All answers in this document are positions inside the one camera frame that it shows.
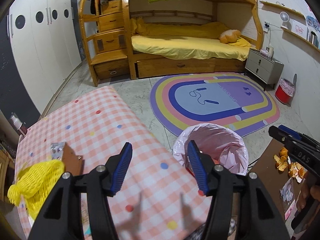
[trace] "white wardrobe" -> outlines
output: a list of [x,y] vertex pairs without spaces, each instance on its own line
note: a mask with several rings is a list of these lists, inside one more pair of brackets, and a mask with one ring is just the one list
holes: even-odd
[[72,20],[71,0],[15,0],[10,6],[14,60],[40,113],[81,63]]

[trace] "trash bag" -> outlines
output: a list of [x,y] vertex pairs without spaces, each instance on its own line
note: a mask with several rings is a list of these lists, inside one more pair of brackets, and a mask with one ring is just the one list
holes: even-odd
[[248,150],[243,139],[234,131],[212,123],[200,123],[185,129],[172,148],[173,157],[185,168],[192,171],[188,161],[187,147],[194,140],[205,154],[228,169],[230,172],[246,175],[248,169]]
[[293,97],[295,87],[289,80],[282,78],[279,85],[288,96]]

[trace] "rainbow rug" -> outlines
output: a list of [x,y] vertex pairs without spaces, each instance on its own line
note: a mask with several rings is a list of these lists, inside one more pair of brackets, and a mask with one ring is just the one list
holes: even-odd
[[261,86],[236,73],[166,76],[153,86],[150,103],[157,119],[177,136],[188,126],[209,122],[243,137],[280,116]]

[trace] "human hand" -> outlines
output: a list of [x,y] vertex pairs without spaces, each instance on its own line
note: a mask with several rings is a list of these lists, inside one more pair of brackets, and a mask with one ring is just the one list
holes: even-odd
[[320,201],[320,186],[308,187],[306,181],[303,182],[298,200],[297,200],[297,209],[300,212],[306,206],[307,199],[309,196],[312,196],[314,199]]

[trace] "bunk bed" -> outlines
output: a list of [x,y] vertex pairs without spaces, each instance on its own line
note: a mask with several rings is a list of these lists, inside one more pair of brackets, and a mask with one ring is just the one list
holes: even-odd
[[[84,43],[84,50],[94,85],[99,80],[116,75],[130,73],[131,79],[163,76],[182,73],[243,72],[245,61],[237,58],[211,57],[208,59],[170,59],[162,55],[135,51],[132,46],[130,18],[137,15],[154,16],[165,13],[176,16],[189,16],[217,21],[217,4],[246,3],[251,5],[252,16],[257,29],[257,39],[241,36],[256,49],[261,49],[263,30],[258,17],[258,0],[206,0],[212,2],[212,14],[204,15],[186,11],[129,11],[129,0],[114,0],[103,7],[95,0],[96,15],[84,14],[84,3],[81,0],[79,21]],[[95,21],[98,32],[87,37],[85,22]],[[161,22],[161,24],[187,25],[183,22]],[[89,52],[88,42],[93,41],[95,55]]]

